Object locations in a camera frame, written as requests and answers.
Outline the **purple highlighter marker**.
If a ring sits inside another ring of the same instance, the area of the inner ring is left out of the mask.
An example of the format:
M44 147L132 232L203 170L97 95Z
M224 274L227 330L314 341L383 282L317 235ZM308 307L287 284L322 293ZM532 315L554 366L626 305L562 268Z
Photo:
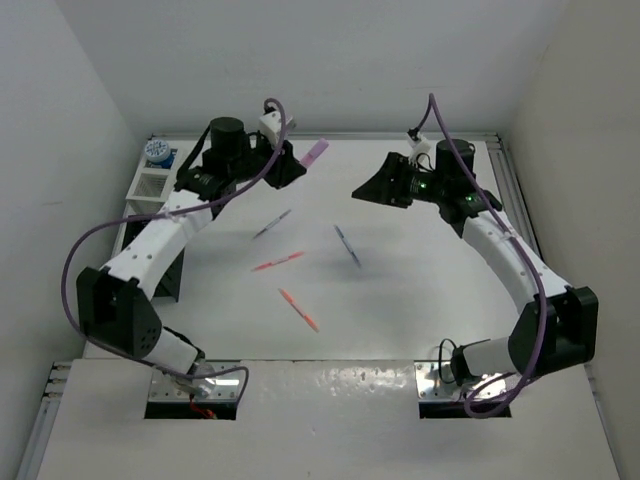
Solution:
M305 167L309 168L328 148L329 142L320 138L311 149L299 160L299 163Z

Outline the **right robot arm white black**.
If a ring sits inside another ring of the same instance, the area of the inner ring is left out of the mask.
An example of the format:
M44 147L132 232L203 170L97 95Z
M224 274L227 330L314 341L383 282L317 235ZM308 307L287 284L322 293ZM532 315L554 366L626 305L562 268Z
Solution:
M523 375L528 367L537 379L591 361L599 309L593 290L575 288L552 271L513 229L500 201L476 189L473 144L439 141L430 170L418 162L426 147L417 143L408 156L388 153L352 196L403 209L414 201L436 205L443 221L486 261L514 302L519 318L512 333L456 347L451 380L462 386L483 375Z

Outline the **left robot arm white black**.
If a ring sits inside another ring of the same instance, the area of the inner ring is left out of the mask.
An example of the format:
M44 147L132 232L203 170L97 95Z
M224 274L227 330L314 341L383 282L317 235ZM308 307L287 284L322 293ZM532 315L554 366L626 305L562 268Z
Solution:
M164 326L151 301L189 241L236 197L239 184L265 180L281 189L305 174L286 139L290 124L276 109L260 117L253 133L237 118L210 121L158 213L103 267L78 275L79 328L91 343L174 376L195 374L203 351Z

